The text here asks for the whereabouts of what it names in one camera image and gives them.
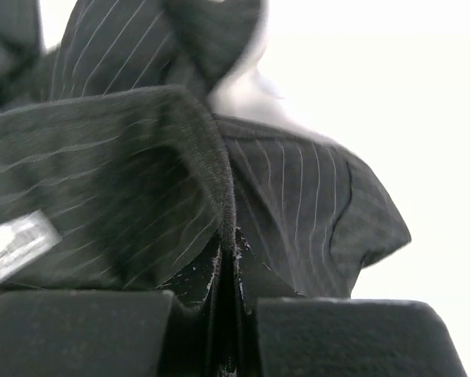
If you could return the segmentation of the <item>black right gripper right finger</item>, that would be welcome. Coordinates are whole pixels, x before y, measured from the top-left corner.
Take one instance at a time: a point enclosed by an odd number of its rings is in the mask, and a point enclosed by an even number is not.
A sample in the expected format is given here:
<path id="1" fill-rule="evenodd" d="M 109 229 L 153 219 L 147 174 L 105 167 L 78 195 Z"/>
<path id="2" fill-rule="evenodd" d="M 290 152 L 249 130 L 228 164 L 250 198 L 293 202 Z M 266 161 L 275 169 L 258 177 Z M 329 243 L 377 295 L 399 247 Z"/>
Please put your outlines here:
<path id="1" fill-rule="evenodd" d="M 424 302 L 306 298 L 236 233 L 239 376 L 462 377 L 439 315 Z"/>

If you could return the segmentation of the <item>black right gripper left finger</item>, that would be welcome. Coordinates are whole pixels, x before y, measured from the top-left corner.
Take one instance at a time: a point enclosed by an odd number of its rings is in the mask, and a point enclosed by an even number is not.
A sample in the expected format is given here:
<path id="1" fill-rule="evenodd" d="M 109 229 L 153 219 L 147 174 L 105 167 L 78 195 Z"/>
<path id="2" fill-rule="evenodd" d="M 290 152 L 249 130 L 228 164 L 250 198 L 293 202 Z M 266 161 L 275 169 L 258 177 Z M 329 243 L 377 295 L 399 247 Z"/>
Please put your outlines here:
<path id="1" fill-rule="evenodd" d="M 211 376 L 222 251 L 152 291 L 0 295 L 0 376 Z"/>

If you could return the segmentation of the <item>black pinstriped shirt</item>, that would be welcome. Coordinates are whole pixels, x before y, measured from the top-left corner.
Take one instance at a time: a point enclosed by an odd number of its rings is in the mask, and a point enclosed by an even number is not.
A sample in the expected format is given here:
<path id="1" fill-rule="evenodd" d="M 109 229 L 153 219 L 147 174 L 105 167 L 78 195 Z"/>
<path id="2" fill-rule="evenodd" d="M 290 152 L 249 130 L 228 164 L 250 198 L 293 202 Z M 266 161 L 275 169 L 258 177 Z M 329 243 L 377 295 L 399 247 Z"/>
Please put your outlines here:
<path id="1" fill-rule="evenodd" d="M 0 250 L 7 289 L 150 289 L 241 231 L 307 296 L 348 298 L 411 241 L 345 147 L 221 91 L 263 49 L 264 1 L 79 1 L 42 54 L 38 4 L 0 1 Z"/>

